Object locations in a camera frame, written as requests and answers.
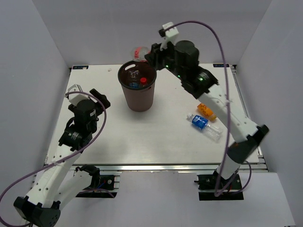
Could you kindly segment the orange juice bottle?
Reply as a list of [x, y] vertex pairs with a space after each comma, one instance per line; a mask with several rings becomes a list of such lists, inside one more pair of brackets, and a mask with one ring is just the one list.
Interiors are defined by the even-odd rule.
[[206, 118], [212, 122], [216, 120], [215, 113], [209, 107], [207, 107], [205, 104], [200, 103], [197, 106], [197, 110], [204, 118]]

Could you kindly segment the clear bottle red label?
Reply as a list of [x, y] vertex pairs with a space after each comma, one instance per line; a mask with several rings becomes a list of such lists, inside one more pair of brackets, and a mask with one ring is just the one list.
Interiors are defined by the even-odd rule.
[[148, 80], [145, 77], [140, 78], [139, 87], [146, 87], [148, 85]]

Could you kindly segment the clear bottle blue label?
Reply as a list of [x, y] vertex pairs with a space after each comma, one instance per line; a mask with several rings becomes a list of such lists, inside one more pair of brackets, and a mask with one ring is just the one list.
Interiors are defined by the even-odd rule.
[[142, 74], [139, 70], [131, 70], [128, 72], [127, 76], [127, 85], [132, 88], [139, 88], [140, 79], [142, 78]]

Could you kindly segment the small red-cap bottle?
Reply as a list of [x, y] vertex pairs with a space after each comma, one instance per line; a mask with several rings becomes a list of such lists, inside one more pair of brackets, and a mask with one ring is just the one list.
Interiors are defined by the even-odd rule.
[[131, 51], [132, 60], [135, 62], [147, 62], [145, 55], [150, 53], [150, 49], [145, 46], [133, 48]]

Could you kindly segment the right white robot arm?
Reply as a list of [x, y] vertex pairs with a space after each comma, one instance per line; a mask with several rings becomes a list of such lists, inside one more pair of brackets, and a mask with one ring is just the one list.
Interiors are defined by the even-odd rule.
[[257, 125], [243, 110], [229, 99], [229, 90], [223, 90], [218, 79], [207, 69], [199, 66], [199, 51], [191, 41], [168, 42], [166, 48], [153, 44], [145, 55], [155, 70], [167, 69], [176, 76], [182, 87], [195, 99], [210, 107], [227, 128], [223, 159], [214, 172], [215, 188], [226, 188], [240, 165], [253, 153], [269, 133], [266, 125]]

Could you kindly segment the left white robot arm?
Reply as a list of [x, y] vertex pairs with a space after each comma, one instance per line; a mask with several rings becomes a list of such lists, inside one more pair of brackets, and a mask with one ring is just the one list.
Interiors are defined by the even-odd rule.
[[37, 227], [55, 226], [67, 203], [82, 190], [92, 190], [100, 183], [99, 169], [84, 165], [62, 185], [74, 162], [102, 132], [97, 128], [98, 117], [106, 114], [111, 104], [95, 89], [89, 93], [71, 89], [66, 97], [74, 116], [65, 126], [52, 162], [26, 196], [17, 197], [14, 202], [20, 216]]

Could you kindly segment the Pocari Sweat blue bottle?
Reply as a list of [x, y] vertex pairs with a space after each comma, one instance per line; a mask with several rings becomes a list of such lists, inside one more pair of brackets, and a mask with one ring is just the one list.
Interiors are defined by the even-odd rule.
[[187, 114], [187, 120], [193, 127], [200, 130], [209, 139], [215, 142], [220, 139], [222, 130], [215, 124], [211, 123], [208, 119], [200, 115], [189, 113]]

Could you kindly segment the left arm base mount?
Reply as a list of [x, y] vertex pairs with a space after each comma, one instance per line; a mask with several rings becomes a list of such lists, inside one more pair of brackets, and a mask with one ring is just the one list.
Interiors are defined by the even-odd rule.
[[76, 173], [89, 174], [91, 183], [76, 195], [76, 198], [115, 198], [119, 189], [120, 175], [106, 173], [93, 165], [77, 166]]

